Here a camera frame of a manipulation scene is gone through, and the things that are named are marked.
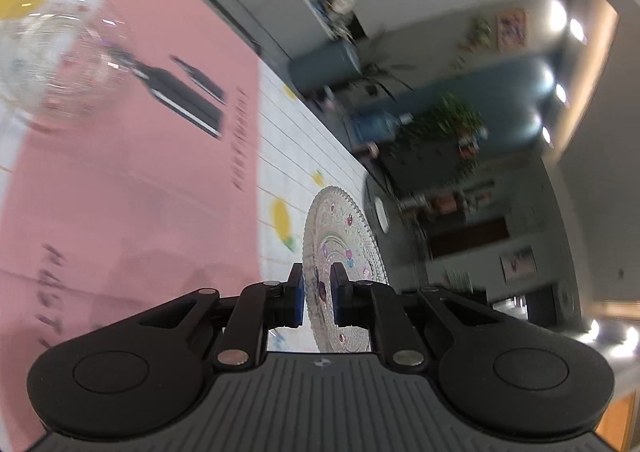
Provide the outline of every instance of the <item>pink mat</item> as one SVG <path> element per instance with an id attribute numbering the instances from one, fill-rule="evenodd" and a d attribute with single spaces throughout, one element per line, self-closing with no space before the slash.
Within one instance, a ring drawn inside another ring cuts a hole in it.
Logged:
<path id="1" fill-rule="evenodd" d="M 46 345 L 192 289 L 236 295 L 260 280 L 258 57 L 200 0 L 112 1 L 138 59 L 188 82 L 176 55 L 225 90 L 222 139 L 135 79 L 82 128 L 30 131 L 0 226 L 0 406 L 15 451 L 42 434 L 25 381 Z"/>

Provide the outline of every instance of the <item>silver screw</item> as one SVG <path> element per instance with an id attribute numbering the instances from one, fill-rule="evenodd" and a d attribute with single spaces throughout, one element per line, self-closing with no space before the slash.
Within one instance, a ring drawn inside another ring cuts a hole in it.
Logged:
<path id="1" fill-rule="evenodd" d="M 399 366 L 419 366 L 424 362 L 424 356 L 412 349 L 403 349 L 394 353 L 394 362 Z"/>
<path id="2" fill-rule="evenodd" d="M 225 349 L 218 354 L 218 362 L 225 366 L 241 366 L 249 359 L 249 355 L 241 349 Z"/>

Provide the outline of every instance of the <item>picture frame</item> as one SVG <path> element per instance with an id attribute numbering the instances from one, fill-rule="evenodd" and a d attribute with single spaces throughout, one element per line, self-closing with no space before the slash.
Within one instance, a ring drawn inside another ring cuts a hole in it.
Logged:
<path id="1" fill-rule="evenodd" d="M 500 256 L 504 281 L 512 283 L 538 273 L 536 260 L 531 247 L 520 248 Z"/>
<path id="2" fill-rule="evenodd" d="M 527 47 L 527 11 L 505 10 L 496 16 L 498 51 L 512 52 Z"/>

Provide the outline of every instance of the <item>ribbed gray surface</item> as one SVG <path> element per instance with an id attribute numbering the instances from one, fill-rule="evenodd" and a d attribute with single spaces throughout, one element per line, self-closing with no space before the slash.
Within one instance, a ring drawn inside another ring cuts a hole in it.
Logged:
<path id="1" fill-rule="evenodd" d="M 420 376 L 388 371 L 370 354 L 325 355 L 324 358 L 270 353 L 255 371 L 221 376 L 195 411 L 148 437 L 96 443 L 50 434 L 32 450 L 610 451 L 592 433 L 551 444 L 521 444 L 491 437 L 451 415 L 429 382 Z"/>

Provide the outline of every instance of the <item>gray cylindrical planter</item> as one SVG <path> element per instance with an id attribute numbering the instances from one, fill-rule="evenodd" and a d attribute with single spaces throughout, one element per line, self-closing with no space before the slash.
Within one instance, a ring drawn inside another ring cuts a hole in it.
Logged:
<path id="1" fill-rule="evenodd" d="M 356 47 L 346 39 L 331 42 L 289 62 L 289 74 L 302 94 L 354 80 L 362 74 Z"/>

